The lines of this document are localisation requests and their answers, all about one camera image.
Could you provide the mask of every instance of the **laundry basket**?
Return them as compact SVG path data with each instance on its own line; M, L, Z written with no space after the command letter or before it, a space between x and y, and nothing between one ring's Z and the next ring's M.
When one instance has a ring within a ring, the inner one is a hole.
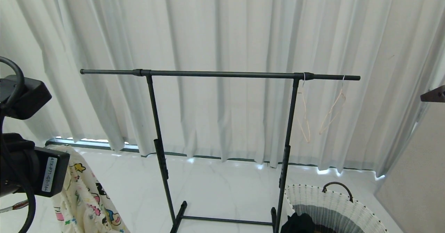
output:
M331 184L343 186L348 195L327 190ZM323 188L289 185L284 193L289 204L288 215L306 213L312 217L320 233L386 233L380 220L362 203L353 199L342 183L331 182Z

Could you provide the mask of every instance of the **cartoon print fabric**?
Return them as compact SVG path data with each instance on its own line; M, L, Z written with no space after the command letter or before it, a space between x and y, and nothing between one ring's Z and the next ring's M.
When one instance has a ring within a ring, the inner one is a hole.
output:
M55 150L70 154L62 192L52 197L62 233L129 233L84 158L71 146Z

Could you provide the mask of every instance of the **white marble floor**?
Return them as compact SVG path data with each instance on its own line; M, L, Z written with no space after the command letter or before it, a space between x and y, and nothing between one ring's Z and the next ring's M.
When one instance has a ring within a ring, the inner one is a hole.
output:
M113 200L132 233L168 233L171 228L167 201L155 155L78 148ZM270 209L278 204L277 169L266 163L167 156L169 185L175 213L183 200L186 215L270 222ZM378 185L371 171L317 171L315 167L289 166L287 184L323 186L331 181L346 184L359 201L382 220L389 233L402 231L374 198ZM344 192L341 187L330 189ZM25 199L23 194L0 199L0 207ZM38 208L29 232L60 232L49 198L37 198ZM16 233L24 222L26 209L0 214L1 233ZM224 222L183 220L179 233L270 233L272 227Z

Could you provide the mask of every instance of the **curtain fold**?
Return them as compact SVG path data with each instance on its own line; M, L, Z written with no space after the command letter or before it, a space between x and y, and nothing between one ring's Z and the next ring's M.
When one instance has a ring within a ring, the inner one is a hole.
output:
M313 72L361 81L300 82L290 162L384 174L402 150L436 73L445 0L1 0L0 53L53 99L6 131L156 138L144 78L79 69ZM0 70L5 76L8 70ZM165 151L269 161L283 156L291 80L154 77ZM321 123L343 89L321 135ZM307 143L296 119L310 124Z

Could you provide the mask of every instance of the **brown basket handle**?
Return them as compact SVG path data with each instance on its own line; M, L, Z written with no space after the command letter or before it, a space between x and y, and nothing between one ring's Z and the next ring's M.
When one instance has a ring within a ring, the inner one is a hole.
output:
M327 183L327 184L323 187L323 190L322 190L321 192L326 193L326 191L327 191L326 187L329 186L329 185L331 185L331 184L338 184L338 185L343 186L343 187L346 189L346 191L348 192L348 194L349 194L349 200L351 201L351 203L354 202L354 200L353 200L353 195L351 194L351 191L348 189L348 187L346 187L346 185L344 185L344 184L342 184L342 183L339 183L339 182L330 182L330 183Z

